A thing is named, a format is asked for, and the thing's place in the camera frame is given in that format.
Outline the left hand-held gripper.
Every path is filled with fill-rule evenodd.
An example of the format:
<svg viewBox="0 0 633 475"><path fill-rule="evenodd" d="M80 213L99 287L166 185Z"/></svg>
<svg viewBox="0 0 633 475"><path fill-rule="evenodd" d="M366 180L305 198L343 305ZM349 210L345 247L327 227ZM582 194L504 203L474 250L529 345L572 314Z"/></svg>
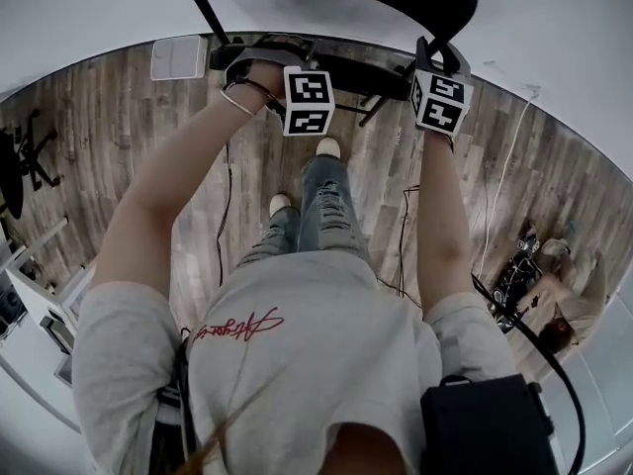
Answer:
<svg viewBox="0 0 633 475"><path fill-rule="evenodd" d="M335 110L330 75L313 66L313 47L297 42L263 40L247 47L226 68L226 84L247 84L263 93L267 107L281 120L285 137L324 136ZM285 98L276 98L247 75L255 60L281 65Z"/></svg>

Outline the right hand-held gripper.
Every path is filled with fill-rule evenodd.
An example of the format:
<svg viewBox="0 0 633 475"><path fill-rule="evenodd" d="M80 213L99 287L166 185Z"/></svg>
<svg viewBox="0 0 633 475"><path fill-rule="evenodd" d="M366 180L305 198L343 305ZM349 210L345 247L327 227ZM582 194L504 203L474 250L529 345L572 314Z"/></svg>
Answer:
<svg viewBox="0 0 633 475"><path fill-rule="evenodd" d="M452 45L439 49L442 65L432 62L433 47L425 37L416 43L409 100L415 125L444 135L457 135L470 110L474 87L466 58Z"/></svg>

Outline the black folding chair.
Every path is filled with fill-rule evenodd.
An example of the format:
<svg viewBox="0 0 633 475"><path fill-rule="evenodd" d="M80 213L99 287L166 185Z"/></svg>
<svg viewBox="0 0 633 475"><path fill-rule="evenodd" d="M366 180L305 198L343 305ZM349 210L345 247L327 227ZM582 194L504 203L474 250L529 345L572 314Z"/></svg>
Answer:
<svg viewBox="0 0 633 475"><path fill-rule="evenodd" d="M432 62L440 67L442 56L439 49L461 32L473 18L479 0L375 0L408 16L427 31L426 40L433 47ZM280 34L268 33L251 46L246 45L241 38L230 38L220 19L214 11L211 0L194 0L202 13L219 46L210 53L209 66L213 70L221 70L226 74L228 65L243 52L245 48L254 46L263 40L281 42ZM309 44L313 47L313 66L317 70L329 73L333 89L362 96L364 101L372 101L372 108L360 105L355 113L362 115L361 124L366 125L375 114L390 99L409 101L409 93L415 58L408 66L399 65L393 69L365 63L333 53L321 48L317 39L305 39L296 36L293 43Z"/></svg>

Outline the person's right forearm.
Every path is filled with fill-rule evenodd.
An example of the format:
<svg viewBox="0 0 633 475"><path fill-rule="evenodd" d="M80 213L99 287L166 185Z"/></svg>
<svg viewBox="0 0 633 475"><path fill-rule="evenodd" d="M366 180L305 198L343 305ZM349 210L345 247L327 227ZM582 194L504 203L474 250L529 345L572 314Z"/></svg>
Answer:
<svg viewBox="0 0 633 475"><path fill-rule="evenodd" d="M472 293L469 224L450 139L423 135L417 194L416 278L422 317L455 294Z"/></svg>

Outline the person's left forearm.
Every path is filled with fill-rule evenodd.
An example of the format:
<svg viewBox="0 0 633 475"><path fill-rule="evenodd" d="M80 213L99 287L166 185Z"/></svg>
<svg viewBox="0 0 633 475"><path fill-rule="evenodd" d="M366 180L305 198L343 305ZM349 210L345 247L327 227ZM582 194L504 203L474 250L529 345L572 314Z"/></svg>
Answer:
<svg viewBox="0 0 633 475"><path fill-rule="evenodd" d="M111 228L171 228L222 148L267 102L248 85L234 85L166 140L134 176Z"/></svg>

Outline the black office chair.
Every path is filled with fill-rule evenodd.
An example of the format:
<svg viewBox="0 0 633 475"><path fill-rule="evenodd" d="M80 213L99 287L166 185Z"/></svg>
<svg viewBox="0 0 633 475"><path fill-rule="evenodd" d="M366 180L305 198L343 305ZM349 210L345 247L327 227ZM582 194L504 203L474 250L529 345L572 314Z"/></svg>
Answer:
<svg viewBox="0 0 633 475"><path fill-rule="evenodd" d="M21 218L24 206L24 177L31 178L34 191L41 189L44 183L55 188L61 182L60 176L50 177L40 164L41 152L58 137L56 128L52 127L35 144L34 121L40 115L39 108L31 111L24 132L21 127L17 127L14 133L0 128L0 215L8 212L16 220Z"/></svg>

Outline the person's left hand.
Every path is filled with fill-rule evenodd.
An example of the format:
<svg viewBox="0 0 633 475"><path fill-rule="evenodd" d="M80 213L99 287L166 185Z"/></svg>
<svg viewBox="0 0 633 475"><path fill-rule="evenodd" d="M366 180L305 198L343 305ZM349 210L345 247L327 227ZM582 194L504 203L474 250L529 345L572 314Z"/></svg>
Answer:
<svg viewBox="0 0 633 475"><path fill-rule="evenodd" d="M247 77L268 89L276 98L285 98L285 82L283 67L277 63L255 60Z"/></svg>

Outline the person's blue jeans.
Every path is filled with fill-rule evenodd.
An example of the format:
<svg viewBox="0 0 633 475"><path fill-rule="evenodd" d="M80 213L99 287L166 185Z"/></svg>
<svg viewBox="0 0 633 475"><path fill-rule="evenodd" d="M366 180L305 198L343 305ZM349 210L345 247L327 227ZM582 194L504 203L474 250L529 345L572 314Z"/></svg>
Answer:
<svg viewBox="0 0 633 475"><path fill-rule="evenodd" d="M269 217L260 241L241 267L294 252L336 250L369 261L351 198L346 165L329 156L313 157L302 170L302 206Z"/></svg>

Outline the white flat box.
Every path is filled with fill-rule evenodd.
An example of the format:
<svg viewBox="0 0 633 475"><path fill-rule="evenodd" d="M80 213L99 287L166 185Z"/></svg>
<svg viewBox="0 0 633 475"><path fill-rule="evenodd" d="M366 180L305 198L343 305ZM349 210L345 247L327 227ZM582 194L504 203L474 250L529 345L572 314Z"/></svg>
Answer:
<svg viewBox="0 0 633 475"><path fill-rule="evenodd" d="M200 35L154 42L150 59L150 79L168 81L204 77L208 45L208 39Z"/></svg>

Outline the black device bundle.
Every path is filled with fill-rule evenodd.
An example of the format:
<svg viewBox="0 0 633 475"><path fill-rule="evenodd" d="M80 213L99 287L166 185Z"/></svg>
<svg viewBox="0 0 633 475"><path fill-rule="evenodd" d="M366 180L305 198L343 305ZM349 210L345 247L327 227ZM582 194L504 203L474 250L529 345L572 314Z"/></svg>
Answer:
<svg viewBox="0 0 633 475"><path fill-rule="evenodd" d="M517 315L519 319L523 317L525 311L518 311L518 302L542 276L542 271L533 258L539 247L538 236L520 237L515 252L497 278L492 292L494 301L489 303L489 311L503 333L509 333L514 325L497 308L497 305L501 304L508 312Z"/></svg>

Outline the person's gray shirt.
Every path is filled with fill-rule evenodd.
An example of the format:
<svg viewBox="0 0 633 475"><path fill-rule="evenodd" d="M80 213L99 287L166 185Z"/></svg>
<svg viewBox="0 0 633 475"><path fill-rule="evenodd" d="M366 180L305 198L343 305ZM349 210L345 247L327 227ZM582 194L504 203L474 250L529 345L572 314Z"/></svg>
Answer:
<svg viewBox="0 0 633 475"><path fill-rule="evenodd" d="M192 330L190 410L199 441L227 422L205 475L316 475L338 429L380 430L407 475L425 445L419 401L447 376L514 373L505 336L474 293L424 315L382 292L340 251L270 257L237 270ZM144 474L181 336L167 300L132 282L91 290L79 316L73 394L107 475Z"/></svg>

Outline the black bag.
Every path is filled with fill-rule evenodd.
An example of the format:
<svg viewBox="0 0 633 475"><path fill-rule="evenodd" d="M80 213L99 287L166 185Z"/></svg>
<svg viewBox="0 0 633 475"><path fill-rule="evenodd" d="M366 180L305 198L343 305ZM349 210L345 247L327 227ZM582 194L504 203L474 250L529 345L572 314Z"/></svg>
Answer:
<svg viewBox="0 0 633 475"><path fill-rule="evenodd" d="M450 376L420 399L420 475L560 475L539 384Z"/></svg>

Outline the white table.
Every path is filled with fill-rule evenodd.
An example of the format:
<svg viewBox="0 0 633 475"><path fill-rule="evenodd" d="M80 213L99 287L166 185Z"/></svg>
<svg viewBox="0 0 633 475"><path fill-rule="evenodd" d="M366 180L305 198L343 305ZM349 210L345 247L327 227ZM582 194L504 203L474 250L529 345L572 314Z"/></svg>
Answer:
<svg viewBox="0 0 633 475"><path fill-rule="evenodd" d="M68 364L79 323L79 302L94 274L90 261L73 267L61 284L44 271L44 251L69 232L62 217L1 269L13 286L26 313L0 339L0 360L21 385L41 400L57 402L70 394Z"/></svg>

